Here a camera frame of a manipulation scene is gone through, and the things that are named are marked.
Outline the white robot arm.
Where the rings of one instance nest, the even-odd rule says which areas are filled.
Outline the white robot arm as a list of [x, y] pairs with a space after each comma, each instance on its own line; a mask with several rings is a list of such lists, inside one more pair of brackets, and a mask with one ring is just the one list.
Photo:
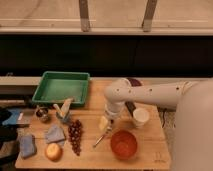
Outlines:
[[117, 118], [126, 102], [175, 112], [170, 171], [213, 171], [213, 78], [132, 86], [127, 78], [104, 89], [105, 112]]

